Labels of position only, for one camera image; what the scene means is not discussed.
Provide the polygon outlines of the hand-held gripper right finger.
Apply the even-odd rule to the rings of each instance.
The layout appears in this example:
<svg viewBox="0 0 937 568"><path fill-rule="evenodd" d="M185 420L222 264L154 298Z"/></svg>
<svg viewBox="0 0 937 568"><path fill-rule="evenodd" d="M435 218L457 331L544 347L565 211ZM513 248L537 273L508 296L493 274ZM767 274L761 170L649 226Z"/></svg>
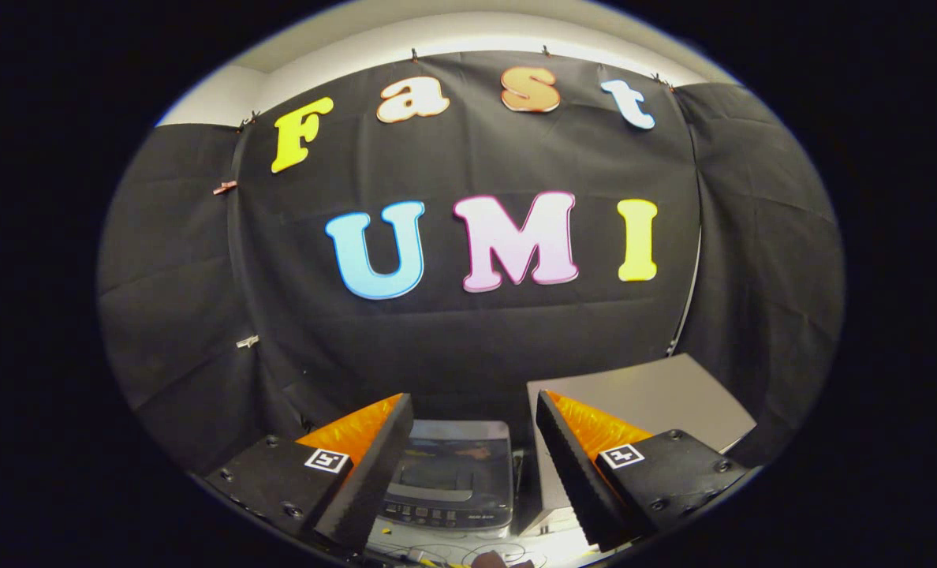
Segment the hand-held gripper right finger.
<svg viewBox="0 0 937 568"><path fill-rule="evenodd" d="M538 393L535 423L585 539L602 552L687 525L751 476L682 429L649 434L552 390Z"/></svg>

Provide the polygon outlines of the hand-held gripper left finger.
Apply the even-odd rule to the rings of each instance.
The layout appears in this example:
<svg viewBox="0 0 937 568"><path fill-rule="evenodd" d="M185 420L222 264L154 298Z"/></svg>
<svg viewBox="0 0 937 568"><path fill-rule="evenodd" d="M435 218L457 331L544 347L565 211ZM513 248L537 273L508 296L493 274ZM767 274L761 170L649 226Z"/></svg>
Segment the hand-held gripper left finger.
<svg viewBox="0 0 937 568"><path fill-rule="evenodd" d="M361 553L412 428L411 396L397 393L298 439L266 435L203 488L301 545Z"/></svg>

